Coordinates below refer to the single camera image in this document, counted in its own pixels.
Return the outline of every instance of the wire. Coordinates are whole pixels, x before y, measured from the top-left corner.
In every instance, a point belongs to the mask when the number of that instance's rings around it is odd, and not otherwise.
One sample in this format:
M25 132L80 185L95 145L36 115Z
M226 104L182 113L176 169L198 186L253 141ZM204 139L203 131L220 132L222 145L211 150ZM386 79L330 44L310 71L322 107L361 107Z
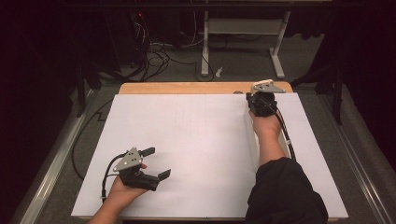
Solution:
M145 43L145 40L146 40L146 30L145 30L145 28L144 28L141 24L139 24L138 22L134 22L134 24L139 28L139 29L137 30L137 34L136 34L135 40L137 40L137 39L139 38L140 30L143 30L142 41L141 41L141 43L140 43L141 45L143 45L143 44Z
M149 37L149 28L148 28L148 25L146 24L145 18L143 18L143 14L140 12L138 13L138 16L140 19L142 19L143 25L145 26L144 28L146 28L145 33L147 32L148 42L151 44L151 38Z
M99 74L99 78L101 78L102 80L107 80L107 81L111 81L111 80L119 80L122 83L124 82L136 82L135 80L132 80L132 77L135 77L137 75L139 75L146 67L146 61L143 60L141 63L137 64L137 67L134 69L134 71L130 72L128 75L123 75L121 72L118 71L114 71L114 73L117 73L118 75L120 75L120 78L115 78L115 77L106 77L102 74Z
M204 39L203 39L203 38L202 38L201 40L199 40L199 41L196 41L196 42L193 43L193 44L182 45L181 47L182 47L182 48L189 48L189 47L193 47L193 46L198 46L198 45L200 45L202 42L204 42Z
M169 54L166 53L166 48L165 48L165 44L151 44L152 47L156 46L159 47L158 49L154 50L154 48L151 48L152 52L150 53L151 58L147 58L148 61L148 65L152 66L152 67L157 67L157 70L149 75L148 74L148 70L146 71L146 73L141 77L141 79L139 81L147 81L152 77L158 76L160 73L162 73L164 70L166 70L166 68L169 66L169 62L174 62L174 63L180 63L180 64L185 64L185 65L194 65L194 74L196 74L197 71L197 62L193 62L193 63L184 63L184 62L180 62L178 60L172 59Z
M194 38L192 39L190 45L192 45L192 44L194 43L195 36L196 36L196 33L197 33L197 20L196 20L195 11L192 12L192 15L194 16Z
M78 136L76 138L76 141L74 142L73 146L72 146L72 155L71 155L71 160L72 160L72 165L73 165L73 169L76 173L76 175L81 179L84 180L84 176L82 176L82 174L78 171L77 166L76 166L76 162L75 162L75 151L76 151L76 144L78 143L79 138L82 136L82 134L84 133L85 129L87 128L88 124L90 124L90 122L92 121L92 119L95 117L95 115L99 115L99 118L97 121L105 121L105 119L101 119L102 117L102 113L100 112L101 109L103 109L106 105L108 105L110 102L112 102L113 99L105 102L101 107L99 107L99 109L97 109L93 115L88 119L88 121L85 123L84 127L80 130L80 132L78 133Z
M212 74L212 78L210 78L209 80L206 81L206 82L210 82L210 81L212 81L215 78L215 73L213 72L212 66L210 66L210 63L207 61L207 59L204 57L204 55L202 55L202 58L207 63L207 66L209 67L209 71ZM195 77L197 78L198 81L205 81L205 80L202 80L202 79L198 78L198 76L195 76Z
M265 101L264 101L263 99L261 99L261 98L259 98L259 99L260 99L260 101L262 101L263 103L265 103L265 105L266 105L268 108L270 108L271 111L272 111L272 112L274 113L274 115L276 116L277 120L278 120L279 123L280 123L280 127L282 128L283 134L285 134L286 144L288 145L288 148L289 148L290 157L291 157L292 160L297 161L297 160L296 160L296 156L295 156L295 154L294 154L293 145L291 144L291 141L290 141L290 137L289 137L288 130L286 129L285 121L283 120L283 116L282 116L282 113L280 113L279 108L277 109L277 111L279 112L280 116L276 113L276 111L275 111L271 106L269 106L269 105L267 104L267 102L265 102Z
M110 164L107 166L107 169L106 169L106 172L105 172L105 176L103 177L103 181L102 181L102 197L101 197L102 198L102 203L104 203L105 200L106 200L106 181L107 181L107 178L110 176L108 174L108 172L110 171L110 167L114 163L114 161L116 161L116 160L118 160L120 158L123 158L127 153L128 152L125 152L125 153L122 153L122 154L116 156L115 158L113 158L113 160L111 160Z

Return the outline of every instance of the white paper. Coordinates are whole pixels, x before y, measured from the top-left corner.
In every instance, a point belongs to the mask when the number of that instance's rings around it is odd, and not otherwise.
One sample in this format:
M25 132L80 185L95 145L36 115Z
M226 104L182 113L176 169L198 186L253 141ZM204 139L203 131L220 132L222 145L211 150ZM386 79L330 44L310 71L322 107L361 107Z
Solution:
M297 94L277 94L297 161L330 217L347 212ZM255 183L243 94L128 94L114 99L72 216L92 217L109 162L137 147L156 147L147 175L169 178L124 210L128 218L243 218ZM114 177L107 180L107 192Z

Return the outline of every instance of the black jacket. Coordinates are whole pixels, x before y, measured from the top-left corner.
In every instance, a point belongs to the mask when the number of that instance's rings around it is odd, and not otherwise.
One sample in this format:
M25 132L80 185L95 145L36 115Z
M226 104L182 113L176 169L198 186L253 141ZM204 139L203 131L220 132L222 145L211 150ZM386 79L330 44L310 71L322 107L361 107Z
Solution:
M259 168L248 205L247 224L320 224L329 217L303 168L289 158Z

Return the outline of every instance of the metal rail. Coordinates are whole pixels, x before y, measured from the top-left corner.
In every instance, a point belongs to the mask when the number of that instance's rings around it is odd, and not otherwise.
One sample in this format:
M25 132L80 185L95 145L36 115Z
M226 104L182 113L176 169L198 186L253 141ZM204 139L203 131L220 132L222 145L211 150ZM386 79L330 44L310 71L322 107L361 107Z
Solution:
M368 176L363 165L361 164L361 160L356 153L356 149L347 139L347 135L343 127L338 125L336 120L332 116L332 107L329 100L325 95L319 95L318 98L321 105L325 108L329 120L332 121L332 125L336 129L338 136L344 145L346 159L348 160L353 173L355 174L359 184L361 185L361 190L365 195L367 202L370 204L378 223L393 224L394 222L392 221L386 207L382 203L382 200L377 193L377 189L374 183L372 182L370 176Z
M58 148L58 152L55 155L55 158L52 161L46 175L44 176L40 187L38 187L37 192L35 193L35 197L31 201L29 207L27 208L22 220L21 224L32 224L35 223L38 216L41 213L42 208L46 204L48 197L50 196L55 184L56 180L62 168L64 167L64 162L67 159L70 149L72 148L79 129L81 128L82 122L86 117L87 110L92 106L92 102L94 98L97 96L97 92L89 91L87 95L87 107L84 113L77 119L73 121L71 129L66 134L66 137L63 139L61 145Z
M131 11L131 10L193 10L193 11L227 11L227 10L264 10L264 9L352 9L364 7L363 1L360 3L332 3L332 2L215 2L215 3L161 3L161 4L84 4L68 3L64 0L58 0L62 7L68 7L75 10L84 11Z

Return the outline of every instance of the cable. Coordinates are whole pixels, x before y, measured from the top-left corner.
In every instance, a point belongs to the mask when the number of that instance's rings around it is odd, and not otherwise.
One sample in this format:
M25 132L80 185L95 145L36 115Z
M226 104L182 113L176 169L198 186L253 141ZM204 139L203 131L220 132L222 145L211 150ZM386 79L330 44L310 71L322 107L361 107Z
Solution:
M190 43L190 46L192 46L192 44L194 43L194 40L195 40L195 37L196 37L196 34L197 34L197 20L196 20L195 11L192 12L192 15L194 17L194 37L193 37L193 39L192 39L192 41Z
M139 75L145 69L145 67L146 67L145 61L143 60L141 63L139 63L137 65L137 67L134 69L134 71L132 71L128 75L123 75L121 72L114 71L114 73L118 74L117 78L115 78L115 77L106 77L106 76L104 76L102 74L99 74L99 78L101 78L102 80L107 80L107 81L118 80L118 81L121 81L122 83L124 83L124 82L136 82L135 80L132 80L131 78Z
M106 103L104 103L101 107L99 107L99 109L97 109L93 115L88 119L87 123L85 123L84 127L80 130L80 132L78 133L78 136L76 138L76 141L73 143L72 146L72 155L71 155L71 160L72 160L72 165L73 165L73 169L76 173L76 175L81 179L84 180L84 177L82 176L82 174L78 171L77 166L76 166L76 162L75 162L75 150L76 150L76 144L78 142L78 139L82 136L82 133L84 133L85 129L87 128L88 124L90 124L91 120L93 119L93 117L95 115L99 115L99 118L97 121L105 121L105 119L101 119L102 117L102 112L100 112L101 109L103 109L106 105L108 105L110 102L112 102L113 99L107 101Z
M207 61L207 59L204 57L204 55L202 55L202 58L204 59L204 61L207 63L207 66L209 67L209 71L212 74L212 78L210 78L207 82L212 81L215 78L215 73L212 70L212 67L210 66L210 63ZM198 76L195 76L197 78L198 81L205 81L205 80L201 80L200 78L198 78Z
M294 154L293 145L291 144L291 141L290 141L290 137L289 137L288 130L286 129L285 121L283 120L283 116L282 116L282 113L280 113L279 108L277 109L277 111L279 112L279 114L280 114L280 116L281 116L282 118L276 113L276 111L275 111L271 106L269 106L269 105L267 104L267 102L265 102L265 101L264 101L263 99L261 99L261 98L259 98L259 99L260 99L260 101L262 101L263 103L265 103L265 105L266 105L268 108L270 108L271 111L272 111L272 112L274 113L274 115L276 116L277 120L278 120L279 123L280 123L280 127L282 128L283 134L285 134L286 144L288 145L288 148L289 148L290 157L291 157L292 160L297 161L297 160L296 160L296 156L295 156L295 154Z
M169 62L174 62L174 63L180 63L180 64L186 64L186 65L194 65L194 74L196 74L197 70L197 62L194 63L183 63L180 61L177 61L175 59L172 59L167 53L166 53L166 48L165 44L162 43L160 44L151 44L152 47L157 46L160 47L159 49L154 50L154 48L151 48L152 52L150 55L152 56L151 58L147 58L148 60L148 65L153 66L153 67L158 67L157 70L151 74L148 75L148 71L145 73L145 75L142 76L142 78L139 81L147 81L152 77L158 76L160 73L162 73L166 68L169 66ZM161 64L153 64L152 61L154 62L161 62Z
M189 48L189 47L193 47L193 46L200 45L202 42L204 42L204 39L203 39L203 38L202 38L201 40L199 40L199 41L196 41L194 44L182 45L181 47L182 47L182 48Z
M122 153L118 156L116 156L115 158L113 158L113 160L111 160L110 164L107 166L106 172L105 172L105 176L103 177L103 181L102 181L102 203L105 202L106 200L106 181L107 178L109 177L108 172L110 171L110 167L113 164L114 161L123 158L128 152Z

